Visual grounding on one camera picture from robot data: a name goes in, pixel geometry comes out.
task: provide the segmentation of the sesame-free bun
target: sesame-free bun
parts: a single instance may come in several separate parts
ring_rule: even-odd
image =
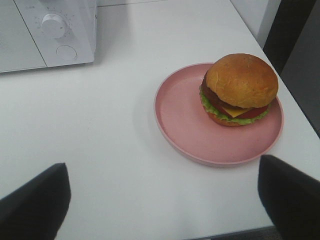
[[[210,113],[210,112],[206,112],[209,117],[215,121],[217,124],[223,125],[223,126],[228,126],[228,127],[239,127],[242,126],[237,122],[233,122],[233,121],[226,121],[223,119],[218,118],[214,113]]]
[[[220,100],[240,108],[261,108],[277,95],[278,78],[262,59],[244,53],[226,55],[206,73],[206,85]]]

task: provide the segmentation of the microwave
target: microwave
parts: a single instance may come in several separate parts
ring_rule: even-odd
[[[0,72],[94,61],[97,0],[0,0]]]

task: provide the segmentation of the white table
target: white table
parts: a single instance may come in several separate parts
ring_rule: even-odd
[[[57,240],[180,240],[270,226],[258,160],[190,161],[153,112],[173,71],[239,52],[269,62],[227,0],[100,7],[95,63],[0,76],[0,197],[66,162],[72,199]],[[269,154],[320,179],[320,141],[280,79],[278,97],[285,124]]]

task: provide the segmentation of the lettuce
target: lettuce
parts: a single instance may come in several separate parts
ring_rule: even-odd
[[[211,114],[215,114],[219,119],[226,120],[227,122],[234,122],[238,123],[240,125],[247,125],[247,124],[252,124],[258,119],[262,119],[267,113],[269,112],[270,104],[267,108],[266,111],[261,113],[260,115],[254,117],[254,118],[233,118],[229,117],[221,112],[219,112],[218,109],[216,109],[214,106],[211,105],[209,102],[208,98],[203,94],[202,90],[200,90],[200,97],[201,97],[201,102],[202,105],[204,106],[204,109]]]

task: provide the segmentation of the bottom bun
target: bottom bun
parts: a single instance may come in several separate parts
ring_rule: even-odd
[[[228,126],[228,127],[239,127],[239,126],[243,126],[237,122],[233,122],[233,121],[226,121],[223,119],[219,119],[217,118],[217,116],[214,113],[210,113],[210,112],[206,112],[209,117],[215,121],[217,124],[223,125],[223,126]]]

